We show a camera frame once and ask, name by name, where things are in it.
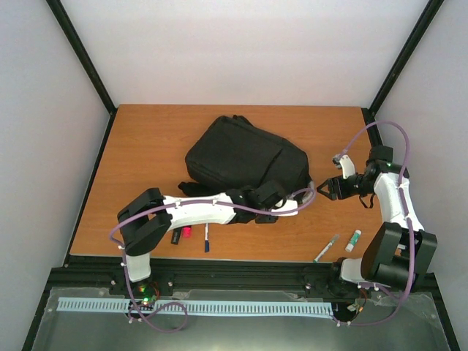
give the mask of pink eraser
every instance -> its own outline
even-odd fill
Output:
[[[190,238],[192,236],[192,229],[191,227],[184,227],[182,228],[182,237],[183,238]]]

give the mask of white wall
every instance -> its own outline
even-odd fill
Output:
[[[0,348],[16,351],[63,262],[107,113],[45,1],[4,1],[0,33]]]
[[[409,134],[411,196],[439,241],[431,268],[462,350],[468,350],[467,13],[464,0],[442,5],[377,114]],[[401,160],[401,137],[391,127],[380,131]]]
[[[369,106],[427,0],[63,0],[116,103]]]

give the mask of green glue stick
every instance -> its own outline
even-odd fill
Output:
[[[356,243],[358,242],[358,239],[359,237],[361,236],[361,231],[360,230],[356,230],[354,232],[354,234],[352,235],[351,237],[351,240],[350,242],[346,245],[346,251],[347,252],[351,252],[352,249],[354,249],[354,245],[356,245]]]

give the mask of cable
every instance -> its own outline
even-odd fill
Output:
[[[298,206],[295,209],[288,210],[288,211],[274,211],[274,212],[273,211],[263,211],[263,210],[257,210],[256,208],[250,208],[250,207],[246,207],[246,206],[242,206],[242,205],[236,205],[236,204],[233,204],[233,203],[226,203],[224,201],[217,201],[216,203],[214,203],[214,205],[221,205],[221,206],[227,206],[227,207],[231,207],[231,208],[238,208],[238,209],[241,209],[241,210],[252,212],[254,214],[267,214],[267,215],[272,215],[272,216],[281,216],[281,215],[291,214],[291,213],[294,213],[296,211],[300,211],[300,210],[304,209],[305,207],[307,207],[308,205],[310,205],[314,201],[315,196],[317,195],[317,192],[315,191],[315,189],[312,189],[312,188],[304,188],[304,189],[298,190],[297,192],[294,193],[294,195],[296,196],[297,194],[300,194],[300,193],[303,193],[303,192],[311,192],[312,197],[310,199],[308,199],[304,204]],[[200,203],[213,204],[213,200],[200,200],[200,199],[199,200],[183,200],[178,205],[179,206],[197,205],[197,204],[200,204]],[[123,226],[129,224],[130,222],[135,221],[136,219],[139,219],[139,218],[144,217],[144,216],[148,216],[149,214],[153,214],[153,213],[155,213],[157,211],[165,210],[167,208],[174,208],[176,206],[177,205],[175,203],[169,203],[167,205],[161,205],[161,206],[158,206],[156,208],[151,208],[151,209],[149,209],[147,211],[140,212],[139,214],[135,214],[134,216],[131,216],[128,219],[126,219],[126,220],[122,221],[121,223],[117,224],[109,233],[109,239],[111,241],[113,241],[114,243],[116,243],[118,245],[119,249],[122,250],[122,265],[124,267],[125,282],[127,284],[127,290],[128,290],[128,293],[129,293],[130,301],[133,303],[133,308],[135,309],[136,312],[138,312],[138,314],[140,315],[140,318],[141,318],[142,321],[144,321],[146,324],[148,324],[155,331],[159,331],[161,333],[175,333],[175,332],[180,331],[181,329],[183,329],[185,327],[185,325],[187,324],[188,316],[189,316],[188,313],[187,313],[187,308],[182,303],[174,301],[174,302],[169,302],[169,303],[166,303],[166,304],[160,306],[157,310],[150,313],[148,316],[145,316],[141,312],[140,307],[138,306],[138,303],[135,300],[135,297],[133,295],[132,288],[130,286],[130,277],[129,277],[129,271],[128,271],[128,267],[127,267],[127,256],[125,255],[125,245],[120,240],[115,239],[113,237],[113,235],[116,233],[117,230],[120,230]],[[184,311],[185,318],[184,318],[184,321],[182,322],[182,324],[179,327],[177,327],[175,329],[169,329],[169,330],[161,329],[161,328],[156,327],[154,324],[152,324],[148,320],[149,318],[153,317],[155,314],[157,314],[158,312],[160,312],[161,310],[163,310],[163,309],[165,309],[166,307],[169,307],[169,306],[179,306]]]
[[[405,302],[408,299],[408,296],[411,293],[411,286],[412,286],[412,282],[413,282],[413,279],[414,279],[414,273],[415,273],[415,232],[414,232],[413,227],[412,227],[412,221],[408,217],[408,215],[410,214],[410,210],[408,209],[408,204],[407,204],[406,197],[404,196],[403,188],[401,188],[401,183],[403,181],[404,171],[407,169],[407,163],[408,163],[408,160],[409,160],[409,157],[410,157],[410,142],[409,142],[410,139],[408,138],[408,134],[404,131],[404,129],[399,124],[397,124],[395,122],[392,122],[392,121],[375,121],[375,122],[369,123],[364,128],[362,128],[354,136],[353,139],[351,139],[351,141],[348,143],[348,145],[346,145],[346,147],[343,149],[343,151],[338,155],[338,158],[341,159],[343,157],[343,155],[345,155],[349,151],[351,145],[358,139],[358,137],[364,131],[366,131],[368,128],[376,126],[378,124],[390,124],[391,126],[394,126],[395,128],[397,128],[403,134],[403,138],[404,138],[404,142],[405,142],[404,158],[403,158],[403,163],[401,164],[401,169],[400,169],[400,173],[399,173],[399,177],[398,177],[398,186],[399,186],[398,191],[399,191],[400,200],[401,200],[401,204],[403,206],[403,211],[404,211],[405,219],[407,221],[407,226],[408,226],[408,231],[409,231],[409,236],[410,236],[409,237],[409,247],[410,247],[409,248],[409,258],[410,259],[409,259],[409,267],[408,267],[408,281],[407,281],[407,285],[406,285],[406,287],[404,289],[403,295],[398,299],[398,304],[396,305],[396,308],[392,312],[392,314],[390,314],[388,317],[384,318],[383,320],[378,320],[376,322],[359,323],[359,324],[353,323],[353,324],[351,324],[351,325],[358,326],[358,327],[379,325],[379,324],[382,324],[382,323],[387,322],[388,320],[391,320],[392,318],[394,318],[396,316],[396,314],[398,313],[399,309],[401,308],[401,305],[403,304],[403,302]],[[339,321],[335,317],[332,317],[332,319],[335,322],[337,322],[337,325],[339,325]]]

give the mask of brown tabletop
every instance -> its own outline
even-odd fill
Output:
[[[359,107],[121,105],[110,132],[70,254],[116,256],[107,239],[117,213],[147,188],[184,196],[177,188],[189,181],[184,157],[218,116],[246,116],[256,127],[281,135],[309,156],[316,185],[338,176],[331,161],[364,127]],[[369,139],[364,133],[349,152],[357,171],[365,167]],[[340,239],[323,261],[361,257],[382,224],[380,207],[366,210],[357,197],[330,201],[318,195],[297,216],[276,224],[210,225],[210,249],[204,252],[204,226],[192,228],[190,239],[170,243],[167,233],[154,257],[227,260],[312,261],[335,234]],[[351,253],[344,248],[354,230],[362,236]]]

